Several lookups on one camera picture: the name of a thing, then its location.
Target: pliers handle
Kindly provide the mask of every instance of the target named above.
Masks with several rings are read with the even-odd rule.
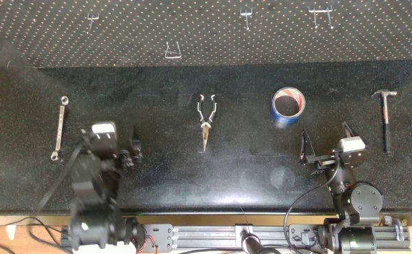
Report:
[[[212,120],[214,120],[215,113],[217,112],[217,103],[215,102],[215,95],[211,96],[212,112],[209,115],[209,118],[208,118],[207,121],[205,121],[205,117],[203,116],[203,113],[202,113],[203,100],[205,100],[205,97],[203,95],[200,95],[198,97],[198,101],[197,101],[197,111],[198,111],[198,115],[200,116],[201,127],[207,126],[207,127],[211,128]]]

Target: hammer handle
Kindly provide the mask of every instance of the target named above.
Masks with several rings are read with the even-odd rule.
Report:
[[[384,148],[388,155],[392,155],[391,131],[389,130],[389,123],[384,124]]]

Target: pliers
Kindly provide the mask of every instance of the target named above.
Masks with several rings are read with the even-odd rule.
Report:
[[[207,144],[207,138],[209,137],[209,129],[211,129],[212,125],[212,120],[214,119],[215,113],[217,112],[217,103],[215,102],[215,95],[211,96],[212,100],[212,112],[208,118],[207,121],[205,121],[205,117],[203,116],[202,110],[201,110],[201,105],[205,97],[203,95],[200,95],[198,98],[197,102],[197,111],[198,114],[200,115],[200,124],[201,124],[201,129],[202,129],[202,134],[203,134],[203,152],[206,151],[206,144]]]

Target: hammer head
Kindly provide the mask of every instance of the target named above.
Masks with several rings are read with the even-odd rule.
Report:
[[[396,91],[389,91],[388,89],[380,89],[377,92],[374,92],[374,94],[372,96],[374,96],[376,94],[381,94],[382,97],[386,97],[388,95],[393,95],[393,96],[397,95],[397,92]]]

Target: hammer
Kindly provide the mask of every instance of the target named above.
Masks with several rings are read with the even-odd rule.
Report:
[[[388,120],[388,102],[387,97],[389,95],[397,95],[396,91],[389,91],[388,89],[380,89],[377,92],[374,92],[374,95],[381,94],[383,98],[383,119],[384,119],[384,148],[385,152],[390,156],[392,155],[391,151],[391,132],[389,131],[389,120]]]

